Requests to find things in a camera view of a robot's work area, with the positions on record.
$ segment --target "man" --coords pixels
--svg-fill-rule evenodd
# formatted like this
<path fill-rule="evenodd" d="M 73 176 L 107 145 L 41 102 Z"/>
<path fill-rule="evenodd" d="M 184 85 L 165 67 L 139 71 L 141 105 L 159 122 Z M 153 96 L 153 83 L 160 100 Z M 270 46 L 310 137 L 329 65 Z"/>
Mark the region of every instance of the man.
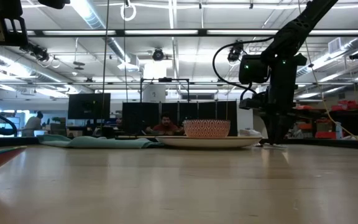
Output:
<path fill-rule="evenodd" d="M 181 129 L 179 129 L 176 125 L 172 124 L 168 113 L 163 113 L 161 115 L 161 123 L 154 126 L 153 130 L 148 127 L 146 131 L 149 133 L 151 133 L 152 131 L 158 131 L 159 134 L 173 135 L 173 133 L 175 132 L 180 132 Z"/>
<path fill-rule="evenodd" d="M 36 117 L 31 117 L 24 126 L 22 130 L 22 137 L 34 137 L 34 131 L 41 129 L 41 119 L 44 115 L 41 111 L 37 112 Z"/>

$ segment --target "wooden table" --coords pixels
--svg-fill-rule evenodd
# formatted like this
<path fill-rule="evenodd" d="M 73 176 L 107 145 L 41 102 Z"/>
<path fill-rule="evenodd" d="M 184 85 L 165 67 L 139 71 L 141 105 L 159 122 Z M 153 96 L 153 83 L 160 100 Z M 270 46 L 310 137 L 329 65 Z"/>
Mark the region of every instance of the wooden table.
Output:
<path fill-rule="evenodd" d="M 0 223 L 358 223 L 358 149 L 60 149 L 0 168 Z"/>

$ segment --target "plate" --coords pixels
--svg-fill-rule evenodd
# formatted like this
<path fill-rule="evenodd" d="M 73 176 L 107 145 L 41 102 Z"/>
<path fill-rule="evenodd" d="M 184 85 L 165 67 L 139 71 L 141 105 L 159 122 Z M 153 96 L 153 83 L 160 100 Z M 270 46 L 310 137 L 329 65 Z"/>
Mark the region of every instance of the plate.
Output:
<path fill-rule="evenodd" d="M 252 146 L 262 137 L 239 136 L 218 139 L 196 139 L 187 136 L 157 136 L 156 140 L 167 146 L 175 147 L 200 147 L 200 148 L 234 148 Z"/>

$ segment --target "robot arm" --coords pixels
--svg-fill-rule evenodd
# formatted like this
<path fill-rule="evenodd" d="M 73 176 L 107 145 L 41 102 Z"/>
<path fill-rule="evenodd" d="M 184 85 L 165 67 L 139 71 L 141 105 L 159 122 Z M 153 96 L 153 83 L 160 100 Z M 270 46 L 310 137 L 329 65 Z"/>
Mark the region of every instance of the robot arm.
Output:
<path fill-rule="evenodd" d="M 309 33 L 337 0 L 314 0 L 294 20 L 274 36 L 274 41 L 261 55 L 244 55 L 240 64 L 239 80 L 242 84 L 263 83 L 270 78 L 266 92 L 252 99 L 242 100 L 240 108 L 259 110 L 270 144 L 280 144 L 284 135 L 301 115 L 294 110 L 296 69 L 306 65 L 307 59 L 298 54 Z"/>

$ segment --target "patterned bowl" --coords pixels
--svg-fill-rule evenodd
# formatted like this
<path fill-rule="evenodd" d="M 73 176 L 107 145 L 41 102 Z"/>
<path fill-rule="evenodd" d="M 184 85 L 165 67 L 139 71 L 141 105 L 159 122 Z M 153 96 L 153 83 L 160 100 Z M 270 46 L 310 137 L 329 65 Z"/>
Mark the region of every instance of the patterned bowl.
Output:
<path fill-rule="evenodd" d="M 230 131 L 230 121 L 223 119 L 189 119 L 183 122 L 189 138 L 225 138 Z"/>

